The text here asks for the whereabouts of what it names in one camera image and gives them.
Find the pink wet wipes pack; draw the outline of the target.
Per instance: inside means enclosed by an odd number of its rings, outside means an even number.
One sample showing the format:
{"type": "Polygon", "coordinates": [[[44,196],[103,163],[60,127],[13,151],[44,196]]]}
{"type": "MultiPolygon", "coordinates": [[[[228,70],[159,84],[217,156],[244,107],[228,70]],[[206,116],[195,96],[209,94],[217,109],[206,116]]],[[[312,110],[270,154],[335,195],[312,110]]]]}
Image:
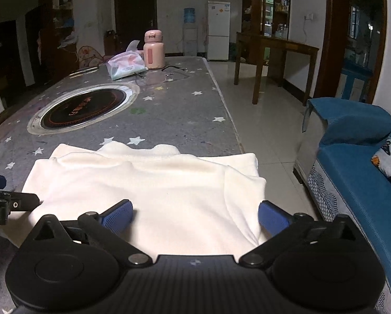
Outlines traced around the pink wet wipes pack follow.
{"type": "Polygon", "coordinates": [[[140,41],[131,41],[125,52],[107,61],[107,71],[112,80],[120,80],[148,70],[141,52],[137,49],[139,43],[140,41]]]}

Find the cream white garment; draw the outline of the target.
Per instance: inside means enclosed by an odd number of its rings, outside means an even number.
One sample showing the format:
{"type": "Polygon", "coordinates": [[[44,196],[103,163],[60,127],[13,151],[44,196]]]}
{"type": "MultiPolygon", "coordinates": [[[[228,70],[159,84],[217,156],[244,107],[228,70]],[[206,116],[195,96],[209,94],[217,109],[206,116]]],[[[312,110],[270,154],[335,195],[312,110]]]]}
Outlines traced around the cream white garment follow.
{"type": "Polygon", "coordinates": [[[114,141],[92,151],[61,144],[34,163],[24,184],[40,206],[11,214],[0,236],[20,246],[46,214],[75,220],[127,199],[134,218],[121,238],[151,257],[241,257],[266,239],[258,222],[266,180],[257,167],[252,153],[196,157],[172,145],[133,149],[114,141]]]}

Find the round black induction cooktop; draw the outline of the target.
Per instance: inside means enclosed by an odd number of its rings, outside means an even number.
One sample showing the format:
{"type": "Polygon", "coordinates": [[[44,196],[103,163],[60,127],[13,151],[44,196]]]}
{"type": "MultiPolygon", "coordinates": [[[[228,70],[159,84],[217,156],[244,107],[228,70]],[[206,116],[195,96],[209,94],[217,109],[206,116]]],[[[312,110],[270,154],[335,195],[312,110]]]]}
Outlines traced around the round black induction cooktop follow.
{"type": "Polygon", "coordinates": [[[37,111],[27,125],[32,135],[68,133],[121,113],[136,101],[133,82],[96,84],[66,92],[37,111]]]}

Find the blue sofa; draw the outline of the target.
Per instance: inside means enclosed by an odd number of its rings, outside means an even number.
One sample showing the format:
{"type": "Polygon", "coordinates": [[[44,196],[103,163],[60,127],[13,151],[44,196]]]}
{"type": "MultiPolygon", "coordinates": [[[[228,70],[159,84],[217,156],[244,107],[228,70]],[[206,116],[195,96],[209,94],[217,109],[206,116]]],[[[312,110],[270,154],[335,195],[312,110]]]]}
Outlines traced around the blue sofa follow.
{"type": "Polygon", "coordinates": [[[391,183],[371,159],[391,133],[379,106],[337,98],[307,101],[294,169],[325,220],[348,215],[384,267],[376,309],[391,313],[391,183]]]}

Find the pink insulated bottle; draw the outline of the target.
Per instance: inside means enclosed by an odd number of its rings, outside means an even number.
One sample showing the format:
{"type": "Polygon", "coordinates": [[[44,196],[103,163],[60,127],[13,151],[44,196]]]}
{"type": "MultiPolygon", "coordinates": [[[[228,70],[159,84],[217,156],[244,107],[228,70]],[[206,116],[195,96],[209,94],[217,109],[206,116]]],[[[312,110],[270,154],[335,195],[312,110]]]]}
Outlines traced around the pink insulated bottle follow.
{"type": "Polygon", "coordinates": [[[146,31],[144,36],[144,62],[148,69],[165,67],[165,48],[160,30],[146,31]]]}

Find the water dispenser with blue bottle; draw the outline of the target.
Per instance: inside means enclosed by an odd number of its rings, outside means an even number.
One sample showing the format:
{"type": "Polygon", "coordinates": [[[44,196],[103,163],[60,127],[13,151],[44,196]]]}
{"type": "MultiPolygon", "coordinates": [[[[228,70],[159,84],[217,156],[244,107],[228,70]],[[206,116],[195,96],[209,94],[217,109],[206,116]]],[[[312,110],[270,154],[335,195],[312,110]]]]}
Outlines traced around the water dispenser with blue bottle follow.
{"type": "Polygon", "coordinates": [[[185,56],[197,55],[197,24],[194,8],[184,8],[183,53],[185,56]]]}

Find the dark wooden side table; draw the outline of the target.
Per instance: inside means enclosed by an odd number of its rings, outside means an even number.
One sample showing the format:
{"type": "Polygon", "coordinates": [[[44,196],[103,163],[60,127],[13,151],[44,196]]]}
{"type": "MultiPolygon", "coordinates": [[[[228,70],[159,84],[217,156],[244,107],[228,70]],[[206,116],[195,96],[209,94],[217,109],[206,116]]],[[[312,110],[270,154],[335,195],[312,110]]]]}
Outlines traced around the dark wooden side table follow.
{"type": "Polygon", "coordinates": [[[305,92],[303,94],[303,106],[306,105],[307,100],[310,99],[310,91],[312,87],[313,76],[315,73],[315,65],[317,61],[317,53],[319,48],[309,46],[304,43],[295,41],[288,41],[281,38],[262,36],[255,33],[237,32],[236,33],[236,62],[234,71],[234,85],[239,83],[239,71],[241,64],[241,54],[244,48],[253,49],[256,53],[254,65],[256,65],[256,74],[254,81],[254,90],[252,97],[252,104],[258,104],[259,92],[261,87],[263,63],[265,49],[270,49],[270,58],[268,63],[268,74],[270,78],[282,87],[285,72],[285,61],[287,52],[307,55],[309,57],[309,66],[307,73],[307,82],[305,92]]]}

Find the white refrigerator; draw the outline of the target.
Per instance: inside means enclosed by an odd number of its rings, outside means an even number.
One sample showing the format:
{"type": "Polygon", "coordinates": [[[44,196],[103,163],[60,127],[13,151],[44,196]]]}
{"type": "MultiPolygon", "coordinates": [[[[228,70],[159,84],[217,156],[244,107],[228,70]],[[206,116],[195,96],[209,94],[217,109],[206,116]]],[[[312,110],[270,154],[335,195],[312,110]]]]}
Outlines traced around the white refrigerator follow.
{"type": "Polygon", "coordinates": [[[230,3],[207,3],[207,59],[225,61],[229,58],[230,3]]]}

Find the polka dot kids play tent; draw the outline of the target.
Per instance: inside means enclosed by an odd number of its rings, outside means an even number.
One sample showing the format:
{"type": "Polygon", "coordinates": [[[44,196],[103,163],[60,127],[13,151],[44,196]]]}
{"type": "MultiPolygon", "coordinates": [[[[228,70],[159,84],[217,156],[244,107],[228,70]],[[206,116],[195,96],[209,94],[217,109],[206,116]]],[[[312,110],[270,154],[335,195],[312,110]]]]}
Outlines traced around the polka dot kids play tent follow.
{"type": "Polygon", "coordinates": [[[82,46],[78,50],[79,68],[96,67],[105,62],[104,57],[92,46],[82,46]]]}

